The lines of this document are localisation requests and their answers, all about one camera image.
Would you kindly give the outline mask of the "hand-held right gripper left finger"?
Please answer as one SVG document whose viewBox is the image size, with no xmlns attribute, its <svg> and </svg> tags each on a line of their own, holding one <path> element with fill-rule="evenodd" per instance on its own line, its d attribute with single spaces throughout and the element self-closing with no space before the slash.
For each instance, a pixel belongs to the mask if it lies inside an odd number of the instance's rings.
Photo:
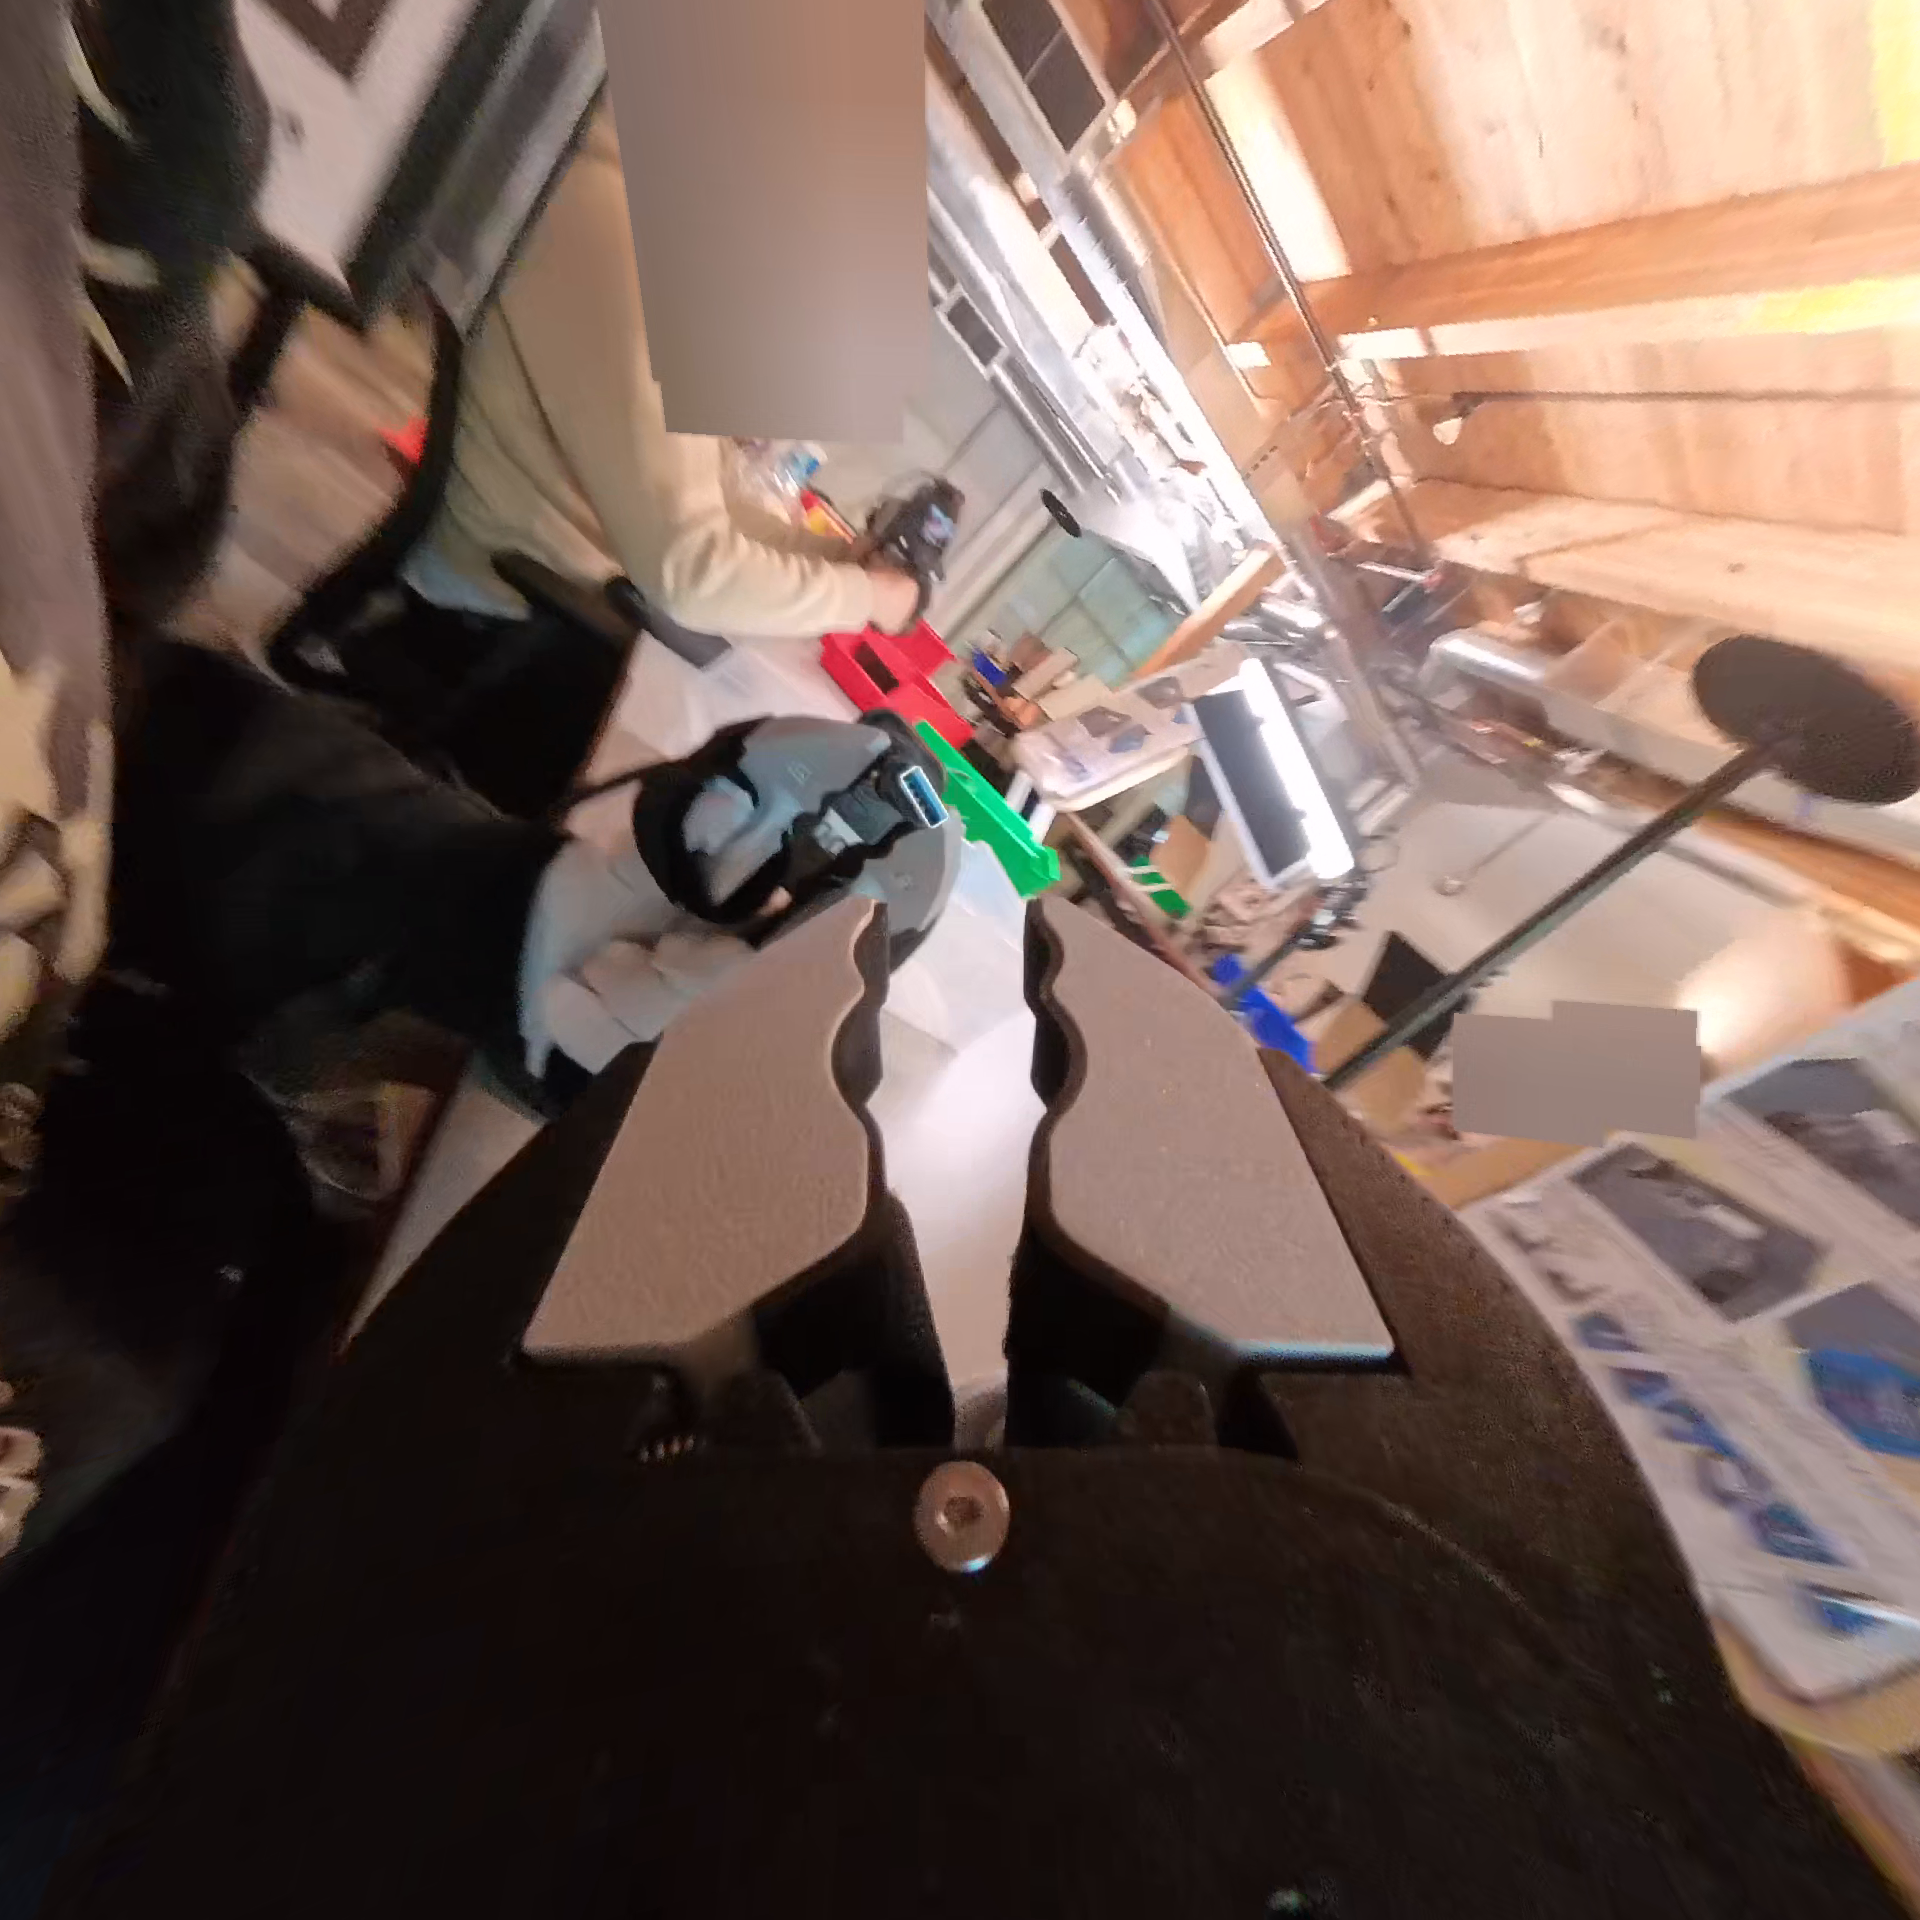
<svg viewBox="0 0 1920 1920">
<path fill-rule="evenodd" d="M 705 988 L 526 1324 L 535 1360 L 747 1360 L 751 1319 L 873 1227 L 886 911 L 840 898 Z"/>
</svg>

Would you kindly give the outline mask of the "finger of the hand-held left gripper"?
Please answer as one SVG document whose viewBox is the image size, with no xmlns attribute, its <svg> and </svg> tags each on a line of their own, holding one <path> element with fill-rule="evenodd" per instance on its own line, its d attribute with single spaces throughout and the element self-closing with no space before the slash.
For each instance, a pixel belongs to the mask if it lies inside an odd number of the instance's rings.
<svg viewBox="0 0 1920 1920">
<path fill-rule="evenodd" d="M 840 839 L 886 839 L 900 799 L 886 786 L 896 735 L 879 724 L 751 717 L 705 735 L 705 839 L 784 839 L 820 815 Z"/>
<path fill-rule="evenodd" d="M 900 826 L 900 839 L 879 846 L 847 846 L 840 856 L 840 865 L 847 865 L 847 892 L 879 898 L 880 923 L 886 923 L 886 960 L 908 960 L 952 884 L 959 884 L 959 859 L 967 859 L 967 826 Z"/>
</svg>

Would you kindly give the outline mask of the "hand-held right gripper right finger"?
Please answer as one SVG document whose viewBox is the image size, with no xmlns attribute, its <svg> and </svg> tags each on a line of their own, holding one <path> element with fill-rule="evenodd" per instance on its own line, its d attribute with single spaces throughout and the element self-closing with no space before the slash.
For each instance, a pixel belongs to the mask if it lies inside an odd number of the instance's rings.
<svg viewBox="0 0 1920 1920">
<path fill-rule="evenodd" d="M 1072 898 L 1027 911 L 1044 1244 L 1224 1360 L 1389 1360 L 1396 1339 L 1256 1040 Z"/>
</svg>

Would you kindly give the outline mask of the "person's left forearm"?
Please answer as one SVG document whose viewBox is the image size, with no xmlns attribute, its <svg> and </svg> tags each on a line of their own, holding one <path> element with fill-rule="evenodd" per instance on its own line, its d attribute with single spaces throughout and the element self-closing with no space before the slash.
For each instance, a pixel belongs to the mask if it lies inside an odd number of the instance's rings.
<svg viewBox="0 0 1920 1920">
<path fill-rule="evenodd" d="M 232 652 L 140 636 L 115 690 L 112 964 L 224 1029 L 362 988 L 520 1035 L 526 924 L 560 831 L 429 778 Z"/>
</svg>

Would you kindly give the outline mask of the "person's left hand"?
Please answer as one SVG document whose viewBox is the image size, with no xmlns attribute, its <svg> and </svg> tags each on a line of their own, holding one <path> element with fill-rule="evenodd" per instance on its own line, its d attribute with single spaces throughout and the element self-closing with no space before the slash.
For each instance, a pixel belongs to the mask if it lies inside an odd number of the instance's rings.
<svg viewBox="0 0 1920 1920">
<path fill-rule="evenodd" d="M 520 946 L 526 1068 L 595 1073 L 751 960 L 747 939 L 684 916 L 633 848 L 610 856 L 570 831 L 535 884 Z"/>
</svg>

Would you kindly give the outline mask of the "green plastic bin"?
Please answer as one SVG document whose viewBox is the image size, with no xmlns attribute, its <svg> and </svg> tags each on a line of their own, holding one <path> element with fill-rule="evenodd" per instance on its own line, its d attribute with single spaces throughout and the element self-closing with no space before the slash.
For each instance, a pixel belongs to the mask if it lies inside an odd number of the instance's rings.
<svg viewBox="0 0 1920 1920">
<path fill-rule="evenodd" d="M 1023 898 L 1061 884 L 1061 856 L 1027 826 L 1027 815 L 930 729 L 908 729 L 941 765 L 941 807 L 959 815 L 967 839 L 983 846 Z"/>
</svg>

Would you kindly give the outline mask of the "red plastic bin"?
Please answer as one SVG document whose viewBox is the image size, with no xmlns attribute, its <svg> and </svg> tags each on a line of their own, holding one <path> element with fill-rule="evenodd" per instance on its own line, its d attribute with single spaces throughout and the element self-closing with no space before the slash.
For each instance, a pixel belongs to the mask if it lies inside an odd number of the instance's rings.
<svg viewBox="0 0 1920 1920">
<path fill-rule="evenodd" d="M 930 621 L 915 621 L 908 636 L 820 636 L 818 664 L 847 707 L 930 729 L 948 752 L 973 737 L 973 717 L 938 690 L 938 672 L 952 669 L 952 658 Z"/>
</svg>

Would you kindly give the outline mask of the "blue plastic bin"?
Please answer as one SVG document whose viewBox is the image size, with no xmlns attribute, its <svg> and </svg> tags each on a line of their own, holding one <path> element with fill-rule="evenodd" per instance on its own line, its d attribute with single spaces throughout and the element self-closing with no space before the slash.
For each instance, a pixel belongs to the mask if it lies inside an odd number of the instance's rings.
<svg viewBox="0 0 1920 1920">
<path fill-rule="evenodd" d="M 1207 981 L 1256 1046 L 1287 1056 L 1290 1066 L 1317 1073 L 1313 1035 L 1278 1010 L 1278 1000 L 1262 981 L 1255 981 L 1255 971 L 1234 956 L 1214 956 Z"/>
</svg>

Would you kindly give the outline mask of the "lit computer monitor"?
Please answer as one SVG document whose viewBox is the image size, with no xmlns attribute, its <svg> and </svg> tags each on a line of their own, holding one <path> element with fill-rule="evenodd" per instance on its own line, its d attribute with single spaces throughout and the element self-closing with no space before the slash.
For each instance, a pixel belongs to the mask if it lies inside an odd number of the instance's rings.
<svg viewBox="0 0 1920 1920">
<path fill-rule="evenodd" d="M 1224 685 L 1193 699 L 1197 757 L 1234 826 L 1249 869 L 1262 888 L 1357 884 L 1357 826 L 1272 677 L 1249 658 Z"/>
</svg>

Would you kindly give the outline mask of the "black round disc on pole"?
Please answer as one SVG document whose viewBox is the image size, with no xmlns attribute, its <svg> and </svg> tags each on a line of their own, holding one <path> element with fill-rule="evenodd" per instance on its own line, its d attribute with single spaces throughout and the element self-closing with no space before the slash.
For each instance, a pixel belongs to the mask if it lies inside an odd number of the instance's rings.
<svg viewBox="0 0 1920 1920">
<path fill-rule="evenodd" d="M 1833 807 L 1903 807 L 1920 786 L 1920 735 L 1911 699 L 1872 672 L 1771 636 L 1725 636 L 1696 664 L 1696 699 L 1732 757 L 1690 784 L 1666 813 L 1634 826 L 1604 859 L 1558 888 L 1540 911 L 1508 924 L 1467 964 L 1445 971 L 1396 1010 L 1378 1035 L 1324 1068 L 1324 1094 L 1344 1094 L 1378 1061 L 1418 1040 L 1429 1024 L 1459 1015 L 1491 975 L 1558 939 L 1611 884 L 1641 869 L 1673 839 L 1698 826 L 1753 778 L 1790 778 L 1812 799 Z"/>
</svg>

